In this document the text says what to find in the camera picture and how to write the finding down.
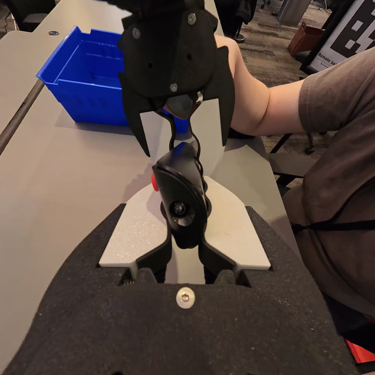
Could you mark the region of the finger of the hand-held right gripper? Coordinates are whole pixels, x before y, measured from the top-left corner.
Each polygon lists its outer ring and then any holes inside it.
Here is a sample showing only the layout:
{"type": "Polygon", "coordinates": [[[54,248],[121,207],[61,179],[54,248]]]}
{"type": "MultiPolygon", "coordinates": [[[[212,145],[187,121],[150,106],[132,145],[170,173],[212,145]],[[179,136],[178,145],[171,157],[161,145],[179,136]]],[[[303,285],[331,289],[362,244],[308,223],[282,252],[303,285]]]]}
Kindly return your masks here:
{"type": "Polygon", "coordinates": [[[150,154],[167,154],[173,147],[177,130],[174,116],[161,112],[141,114],[141,121],[150,154]]]}
{"type": "Polygon", "coordinates": [[[217,98],[203,101],[195,110],[192,115],[192,132],[200,144],[199,161],[204,174],[214,174],[225,149],[217,98]]]}

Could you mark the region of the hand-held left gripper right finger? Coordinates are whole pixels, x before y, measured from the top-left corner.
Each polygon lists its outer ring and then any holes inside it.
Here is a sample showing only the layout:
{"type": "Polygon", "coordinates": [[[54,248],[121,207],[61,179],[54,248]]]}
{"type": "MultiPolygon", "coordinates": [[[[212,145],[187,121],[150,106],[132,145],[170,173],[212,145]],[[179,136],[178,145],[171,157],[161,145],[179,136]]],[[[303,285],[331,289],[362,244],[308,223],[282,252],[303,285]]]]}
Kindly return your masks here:
{"type": "Polygon", "coordinates": [[[207,226],[198,247],[200,262],[215,275],[231,270],[269,270],[270,261],[244,203],[230,190],[205,176],[211,204],[207,226]]]}

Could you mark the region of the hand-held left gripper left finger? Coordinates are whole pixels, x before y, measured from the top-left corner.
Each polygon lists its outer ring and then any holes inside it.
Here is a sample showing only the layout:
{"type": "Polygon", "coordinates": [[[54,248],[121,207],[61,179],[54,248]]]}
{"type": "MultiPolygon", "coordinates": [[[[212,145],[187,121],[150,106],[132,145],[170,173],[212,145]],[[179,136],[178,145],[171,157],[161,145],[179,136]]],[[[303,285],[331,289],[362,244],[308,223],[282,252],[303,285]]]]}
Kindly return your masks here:
{"type": "Polygon", "coordinates": [[[164,269],[172,256],[171,230],[161,210],[162,200],[152,184],[125,204],[99,260],[101,267],[128,268],[137,276],[142,268],[164,269]]]}

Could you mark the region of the black remote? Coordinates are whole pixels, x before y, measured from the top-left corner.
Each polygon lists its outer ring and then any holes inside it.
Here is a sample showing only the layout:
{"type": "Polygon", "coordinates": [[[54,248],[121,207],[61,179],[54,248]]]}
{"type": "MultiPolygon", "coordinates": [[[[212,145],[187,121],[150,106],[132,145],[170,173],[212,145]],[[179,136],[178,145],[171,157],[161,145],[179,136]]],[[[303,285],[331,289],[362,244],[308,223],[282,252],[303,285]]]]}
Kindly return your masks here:
{"type": "Polygon", "coordinates": [[[181,249],[199,245],[211,210],[197,154],[192,144],[182,142],[152,167],[171,233],[181,249]]]}

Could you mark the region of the blue plastic bin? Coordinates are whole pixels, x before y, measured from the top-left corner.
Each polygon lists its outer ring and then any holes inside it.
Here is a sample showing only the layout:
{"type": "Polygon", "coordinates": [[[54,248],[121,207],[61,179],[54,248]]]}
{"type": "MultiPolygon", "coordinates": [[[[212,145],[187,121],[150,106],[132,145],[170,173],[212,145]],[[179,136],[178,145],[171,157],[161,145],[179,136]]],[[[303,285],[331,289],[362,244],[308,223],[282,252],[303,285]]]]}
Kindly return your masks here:
{"type": "Polygon", "coordinates": [[[120,36],[74,26],[36,74],[73,121],[129,126],[118,77],[124,71],[120,36]]]}

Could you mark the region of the black office chair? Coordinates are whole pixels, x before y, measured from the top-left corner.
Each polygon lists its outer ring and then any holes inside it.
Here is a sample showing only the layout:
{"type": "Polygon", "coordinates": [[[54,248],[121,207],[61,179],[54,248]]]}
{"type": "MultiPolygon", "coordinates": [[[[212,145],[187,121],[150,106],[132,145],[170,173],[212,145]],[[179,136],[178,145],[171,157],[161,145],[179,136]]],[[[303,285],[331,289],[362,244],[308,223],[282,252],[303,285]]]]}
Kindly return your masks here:
{"type": "Polygon", "coordinates": [[[279,193],[284,196],[290,188],[288,185],[295,179],[303,179],[309,169],[316,163],[315,159],[302,155],[278,153],[279,149],[291,137],[292,133],[285,134],[268,154],[268,160],[276,181],[279,193]]]}
{"type": "Polygon", "coordinates": [[[56,7],[54,0],[5,0],[20,31],[33,32],[56,7]]]}

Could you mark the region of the person's torso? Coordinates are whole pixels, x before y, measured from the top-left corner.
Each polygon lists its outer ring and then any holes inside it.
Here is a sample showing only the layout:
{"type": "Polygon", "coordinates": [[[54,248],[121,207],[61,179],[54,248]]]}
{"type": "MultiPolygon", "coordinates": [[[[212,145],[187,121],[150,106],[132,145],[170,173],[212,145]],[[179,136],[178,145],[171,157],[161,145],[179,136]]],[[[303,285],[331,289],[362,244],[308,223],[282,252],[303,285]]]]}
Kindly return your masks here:
{"type": "MultiPolygon", "coordinates": [[[[284,195],[289,220],[303,226],[374,220],[374,48],[307,77],[298,114],[306,132],[336,133],[303,183],[284,195]]],[[[295,239],[321,291],[374,318],[374,229],[304,229],[295,239]]]]}

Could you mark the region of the brown box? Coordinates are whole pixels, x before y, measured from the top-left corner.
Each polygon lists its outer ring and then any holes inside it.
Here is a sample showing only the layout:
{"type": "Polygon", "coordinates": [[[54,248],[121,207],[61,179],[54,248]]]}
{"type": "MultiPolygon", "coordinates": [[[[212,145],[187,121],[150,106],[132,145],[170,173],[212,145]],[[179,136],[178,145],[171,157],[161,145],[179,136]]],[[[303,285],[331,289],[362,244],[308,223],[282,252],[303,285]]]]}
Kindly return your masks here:
{"type": "Polygon", "coordinates": [[[321,39],[324,29],[308,26],[302,21],[288,45],[290,56],[295,57],[298,53],[311,51],[321,39]]]}

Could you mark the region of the red fabric item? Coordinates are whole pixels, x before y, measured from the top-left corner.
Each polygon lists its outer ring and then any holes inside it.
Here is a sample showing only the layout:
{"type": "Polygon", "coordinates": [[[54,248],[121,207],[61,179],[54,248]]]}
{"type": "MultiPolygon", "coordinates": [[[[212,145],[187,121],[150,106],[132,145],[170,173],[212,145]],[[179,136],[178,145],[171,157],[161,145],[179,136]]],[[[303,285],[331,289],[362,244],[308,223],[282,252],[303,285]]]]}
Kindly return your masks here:
{"type": "Polygon", "coordinates": [[[373,372],[375,366],[375,354],[346,340],[346,344],[354,357],[354,361],[362,371],[373,372]]]}

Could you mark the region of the white tag sign board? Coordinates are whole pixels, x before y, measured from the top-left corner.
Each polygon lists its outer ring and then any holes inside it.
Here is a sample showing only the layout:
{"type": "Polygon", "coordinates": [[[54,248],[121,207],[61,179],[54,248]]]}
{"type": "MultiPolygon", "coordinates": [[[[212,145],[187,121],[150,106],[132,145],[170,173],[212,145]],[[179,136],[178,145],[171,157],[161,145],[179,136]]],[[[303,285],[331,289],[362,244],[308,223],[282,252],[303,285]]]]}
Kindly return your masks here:
{"type": "Polygon", "coordinates": [[[345,1],[301,65],[308,75],[339,64],[375,45],[375,1],[345,1]]]}

